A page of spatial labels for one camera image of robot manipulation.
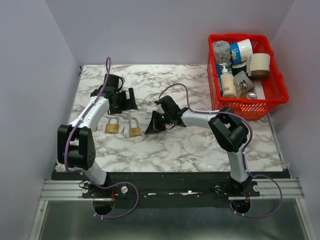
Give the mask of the large brass padlock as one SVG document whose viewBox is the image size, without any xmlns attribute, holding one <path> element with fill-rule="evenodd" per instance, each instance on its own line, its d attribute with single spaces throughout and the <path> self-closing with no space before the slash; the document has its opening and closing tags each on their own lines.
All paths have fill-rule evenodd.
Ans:
<svg viewBox="0 0 320 240">
<path fill-rule="evenodd" d="M 104 132 L 106 134 L 117 134 L 119 132 L 119 118 L 112 116 L 108 119 Z"/>
</svg>

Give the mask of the round brass padlock with keys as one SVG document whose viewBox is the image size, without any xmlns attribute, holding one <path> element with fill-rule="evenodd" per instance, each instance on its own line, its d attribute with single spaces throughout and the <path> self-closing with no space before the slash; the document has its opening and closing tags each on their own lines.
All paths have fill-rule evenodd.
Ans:
<svg viewBox="0 0 320 240">
<path fill-rule="evenodd" d="M 139 126 L 138 119 L 135 117 L 132 117 L 129 119 L 129 136 L 130 137 L 138 137 L 141 136 L 141 128 Z"/>
</svg>

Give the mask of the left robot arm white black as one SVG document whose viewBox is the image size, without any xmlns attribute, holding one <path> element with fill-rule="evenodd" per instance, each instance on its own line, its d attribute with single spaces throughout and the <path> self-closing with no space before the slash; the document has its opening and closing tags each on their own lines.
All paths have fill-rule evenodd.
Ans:
<svg viewBox="0 0 320 240">
<path fill-rule="evenodd" d="M 95 89 L 81 114 L 70 124 L 60 125 L 57 130 L 57 161 L 67 172 L 76 172 L 87 177 L 93 184 L 93 191 L 101 198 L 111 191 L 108 174 L 96 162 L 96 148 L 93 130 L 106 114 L 121 114 L 137 110 L 134 89 L 123 90 L 125 79 L 106 74 L 103 84 Z"/>
</svg>

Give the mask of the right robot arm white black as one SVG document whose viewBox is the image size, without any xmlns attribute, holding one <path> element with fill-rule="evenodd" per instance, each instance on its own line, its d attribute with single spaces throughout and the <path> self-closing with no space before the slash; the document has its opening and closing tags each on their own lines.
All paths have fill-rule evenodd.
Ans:
<svg viewBox="0 0 320 240">
<path fill-rule="evenodd" d="M 146 135 L 164 132 L 167 126 L 199 127 L 212 131 L 216 141 L 227 152 L 230 164 L 230 191 L 241 196 L 248 190 L 251 176 L 245 166 L 243 149 L 248 140 L 249 129 L 229 107 L 212 112 L 192 111 L 180 108 L 170 96 L 164 96 L 157 102 L 157 110 L 151 115 Z"/>
</svg>

